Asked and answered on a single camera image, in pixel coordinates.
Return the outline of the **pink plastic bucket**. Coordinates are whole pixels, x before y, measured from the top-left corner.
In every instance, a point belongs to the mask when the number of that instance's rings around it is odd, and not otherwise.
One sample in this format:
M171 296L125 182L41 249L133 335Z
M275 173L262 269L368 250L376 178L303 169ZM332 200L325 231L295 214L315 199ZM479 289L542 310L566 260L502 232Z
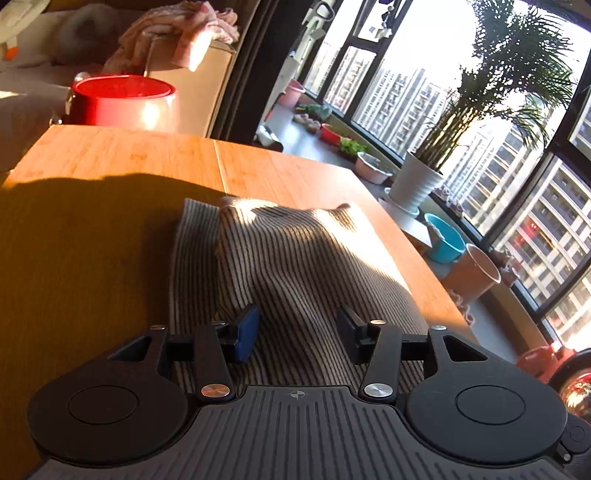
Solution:
M491 258L472 243L441 281L447 290L459 295L465 303L481 297L491 287L501 283L499 269Z

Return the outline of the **blue plastic basin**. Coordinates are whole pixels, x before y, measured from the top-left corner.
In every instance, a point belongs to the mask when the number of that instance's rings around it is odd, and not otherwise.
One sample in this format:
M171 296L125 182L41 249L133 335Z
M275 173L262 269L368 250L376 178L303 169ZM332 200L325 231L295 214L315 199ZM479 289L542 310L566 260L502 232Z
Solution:
M433 248L427 253L429 258L437 263L447 264L465 253L466 242L455 228L432 213L426 213L425 220L428 227L434 227L439 232L432 241Z

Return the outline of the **dark curtain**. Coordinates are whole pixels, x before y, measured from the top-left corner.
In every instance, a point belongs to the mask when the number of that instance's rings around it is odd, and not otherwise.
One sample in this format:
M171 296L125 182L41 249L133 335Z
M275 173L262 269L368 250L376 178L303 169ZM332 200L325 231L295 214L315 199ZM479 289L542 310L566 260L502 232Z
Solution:
M249 145L311 1L215 1L238 15L238 45L211 137Z

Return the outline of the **red bowl on floor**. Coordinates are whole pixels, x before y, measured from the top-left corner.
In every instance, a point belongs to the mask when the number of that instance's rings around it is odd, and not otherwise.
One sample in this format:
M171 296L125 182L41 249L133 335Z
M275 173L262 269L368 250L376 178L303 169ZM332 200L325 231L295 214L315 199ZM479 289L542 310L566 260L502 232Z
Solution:
M320 133L320 139L329 145L339 147L339 144L341 144L342 136L327 123L321 125L318 133Z

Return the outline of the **red round storage container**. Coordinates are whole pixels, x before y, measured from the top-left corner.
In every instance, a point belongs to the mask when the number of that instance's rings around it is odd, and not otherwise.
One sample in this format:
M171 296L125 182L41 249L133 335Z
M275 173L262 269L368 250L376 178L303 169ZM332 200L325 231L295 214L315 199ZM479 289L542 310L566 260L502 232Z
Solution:
M176 89L138 75L98 75L71 86L63 122L173 133L179 124Z

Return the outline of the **white upright vacuum cleaner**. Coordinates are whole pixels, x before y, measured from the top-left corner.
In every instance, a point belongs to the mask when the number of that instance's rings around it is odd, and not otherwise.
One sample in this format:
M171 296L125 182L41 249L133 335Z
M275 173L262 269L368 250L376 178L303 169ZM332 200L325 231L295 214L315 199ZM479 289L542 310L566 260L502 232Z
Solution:
M287 68L288 80L304 84L304 62L311 54L311 48L327 34L329 24L335 20L333 1L314 1L308 8L297 38L287 54L284 66Z

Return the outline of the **white ribbed plant pot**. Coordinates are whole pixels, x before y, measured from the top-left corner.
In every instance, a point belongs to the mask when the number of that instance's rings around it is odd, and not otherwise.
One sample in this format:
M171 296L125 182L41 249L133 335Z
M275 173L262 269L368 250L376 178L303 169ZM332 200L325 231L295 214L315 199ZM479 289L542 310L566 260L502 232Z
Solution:
M408 151L386 200L416 218L426 198L444 182L444 176Z

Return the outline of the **small pink basin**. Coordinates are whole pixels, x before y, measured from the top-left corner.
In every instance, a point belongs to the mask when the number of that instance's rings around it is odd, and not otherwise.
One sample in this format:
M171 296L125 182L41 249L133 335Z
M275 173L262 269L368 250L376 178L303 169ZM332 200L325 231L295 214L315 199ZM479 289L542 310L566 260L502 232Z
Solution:
M297 80L291 79L290 82L287 83L287 87L284 88L283 94L280 95L280 99L277 103L281 106L294 109L297 107L297 103L300 102L301 95L303 95L305 89L301 86L300 82Z

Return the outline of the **white goose plush toy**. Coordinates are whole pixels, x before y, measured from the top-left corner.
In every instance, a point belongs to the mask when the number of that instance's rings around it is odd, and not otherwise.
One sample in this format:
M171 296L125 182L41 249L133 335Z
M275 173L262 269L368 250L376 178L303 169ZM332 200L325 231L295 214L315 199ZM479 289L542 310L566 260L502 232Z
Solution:
M11 0L1 9L0 41L3 61L12 61L19 53L18 35L49 5L49 0Z

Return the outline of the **grey round cushion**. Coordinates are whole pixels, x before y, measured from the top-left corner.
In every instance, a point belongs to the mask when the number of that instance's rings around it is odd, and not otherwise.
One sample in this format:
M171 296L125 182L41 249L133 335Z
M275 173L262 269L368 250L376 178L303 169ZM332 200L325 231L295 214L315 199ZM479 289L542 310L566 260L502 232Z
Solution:
M122 33L120 14L105 4L86 5L58 29L52 57L62 65L104 64L118 48Z

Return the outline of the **pink clothes pile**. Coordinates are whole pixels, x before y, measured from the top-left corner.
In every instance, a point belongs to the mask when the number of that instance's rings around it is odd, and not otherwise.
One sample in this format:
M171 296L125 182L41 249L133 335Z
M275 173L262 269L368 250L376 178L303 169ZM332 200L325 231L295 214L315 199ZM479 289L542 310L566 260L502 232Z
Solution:
M104 74L136 74L145 68L153 41L176 41L171 63L191 72L204 59L213 41L238 42L238 15L231 8L216 10L207 1L181 1L143 14L119 37L118 49L103 66Z

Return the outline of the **green palm plant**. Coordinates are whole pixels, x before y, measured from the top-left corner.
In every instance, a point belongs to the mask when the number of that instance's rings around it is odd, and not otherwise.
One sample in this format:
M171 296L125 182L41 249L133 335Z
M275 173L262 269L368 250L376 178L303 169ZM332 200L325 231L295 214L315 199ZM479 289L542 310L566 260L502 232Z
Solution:
M569 106L574 94L566 58L571 42L561 22L543 9L515 9L513 1L474 1L474 62L415 157L439 172L473 123L499 118L512 123L524 145L549 142L546 115Z

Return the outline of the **beige sofa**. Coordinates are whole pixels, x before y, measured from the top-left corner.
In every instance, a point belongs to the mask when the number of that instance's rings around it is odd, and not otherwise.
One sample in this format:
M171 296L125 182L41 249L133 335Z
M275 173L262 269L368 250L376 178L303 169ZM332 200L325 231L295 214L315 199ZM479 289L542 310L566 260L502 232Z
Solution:
M46 1L1 8L1 171L52 124L211 134L238 13L207 1L145 12Z

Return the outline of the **brown striped knit sweater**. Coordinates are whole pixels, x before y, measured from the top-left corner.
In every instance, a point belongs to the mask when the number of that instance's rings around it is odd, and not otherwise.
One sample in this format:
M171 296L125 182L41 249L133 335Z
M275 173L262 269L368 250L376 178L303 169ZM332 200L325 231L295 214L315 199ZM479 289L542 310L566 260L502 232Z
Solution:
M349 361L337 333L342 307L407 334L428 330L359 207L186 200L172 253L170 331L191 336L200 324L235 320L249 305L259 307L259 334L249 359L229 368L237 389L359 386L365 370Z

